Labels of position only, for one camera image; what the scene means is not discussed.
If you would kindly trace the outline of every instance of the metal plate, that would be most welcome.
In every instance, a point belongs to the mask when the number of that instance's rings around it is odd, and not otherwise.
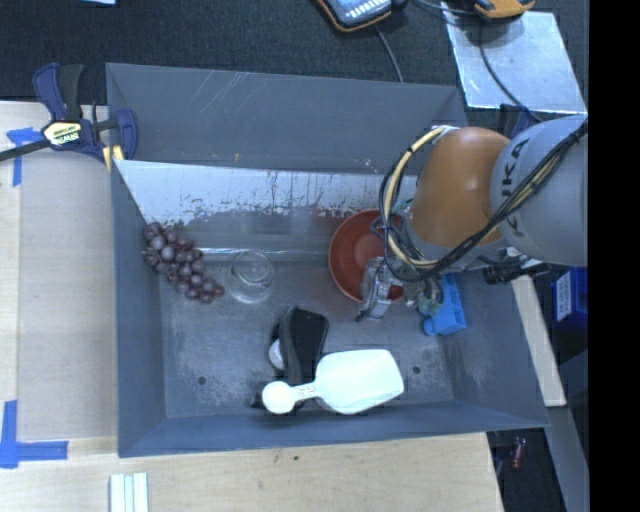
[[[487,70],[480,52],[482,44],[500,81],[530,110],[586,113],[553,14],[528,12],[511,23],[496,25],[469,16],[445,16],[453,23],[447,24],[447,30],[468,106],[514,104]]]

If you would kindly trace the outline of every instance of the red bowl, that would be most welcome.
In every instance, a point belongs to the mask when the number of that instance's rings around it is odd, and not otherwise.
[[[382,240],[370,230],[379,215],[379,210],[363,210],[352,215],[338,226],[329,245],[331,277],[342,293],[357,302],[363,302],[360,283],[367,261],[384,254]],[[391,286],[388,298],[401,297],[402,288]]]

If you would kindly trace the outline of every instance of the white bracket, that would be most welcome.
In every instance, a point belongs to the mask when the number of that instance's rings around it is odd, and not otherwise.
[[[111,475],[109,512],[149,512],[149,489],[146,473]]]

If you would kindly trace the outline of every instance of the blue box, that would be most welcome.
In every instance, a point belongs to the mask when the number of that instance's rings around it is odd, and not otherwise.
[[[588,270],[575,267],[558,278],[553,289],[552,328],[584,331],[588,316]]]

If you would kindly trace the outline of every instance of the blue tape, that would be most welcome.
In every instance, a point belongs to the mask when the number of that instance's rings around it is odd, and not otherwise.
[[[16,441],[17,400],[5,402],[0,438],[0,468],[15,469],[21,461],[66,460],[69,441],[20,443]]]
[[[30,142],[38,142],[44,138],[42,133],[33,128],[9,130],[7,137],[9,137],[9,140],[13,142],[16,147]],[[18,156],[13,163],[13,186],[17,187],[20,183],[22,183],[22,157]]]

